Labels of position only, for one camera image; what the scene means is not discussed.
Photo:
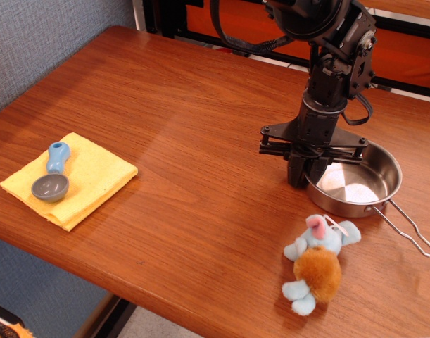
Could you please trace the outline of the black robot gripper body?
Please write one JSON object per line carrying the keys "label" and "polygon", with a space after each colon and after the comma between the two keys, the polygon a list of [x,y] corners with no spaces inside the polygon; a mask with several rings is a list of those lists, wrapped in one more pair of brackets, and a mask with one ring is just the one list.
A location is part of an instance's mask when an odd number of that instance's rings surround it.
{"label": "black robot gripper body", "polygon": [[328,163],[359,163],[369,141],[337,126],[339,117],[346,116],[347,105],[346,99],[325,106],[304,96],[292,121],[262,127],[259,152],[286,160],[299,156],[309,161],[326,158]]}

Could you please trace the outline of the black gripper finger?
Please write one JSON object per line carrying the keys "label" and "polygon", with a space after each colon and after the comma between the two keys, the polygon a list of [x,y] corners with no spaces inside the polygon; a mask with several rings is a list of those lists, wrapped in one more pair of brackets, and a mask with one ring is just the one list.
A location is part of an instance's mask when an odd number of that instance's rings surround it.
{"label": "black gripper finger", "polygon": [[305,169],[305,176],[311,183],[318,183],[333,159],[326,156],[310,159]]}
{"label": "black gripper finger", "polygon": [[304,158],[298,154],[290,155],[287,160],[287,180],[294,188],[305,188],[308,180],[305,173],[310,170],[312,159]]}

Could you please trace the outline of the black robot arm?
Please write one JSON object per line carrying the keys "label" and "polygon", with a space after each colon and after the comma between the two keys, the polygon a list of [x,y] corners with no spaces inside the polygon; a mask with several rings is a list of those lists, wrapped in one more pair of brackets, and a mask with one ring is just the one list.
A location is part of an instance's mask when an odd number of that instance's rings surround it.
{"label": "black robot arm", "polygon": [[261,129],[260,152],[282,156],[293,187],[317,182],[333,162],[359,164],[369,142],[338,127],[339,118],[361,125],[369,118],[346,116],[357,99],[371,115],[362,91],[371,85],[375,20],[359,1],[268,1],[267,11],[292,40],[310,45],[309,78],[298,115]]}

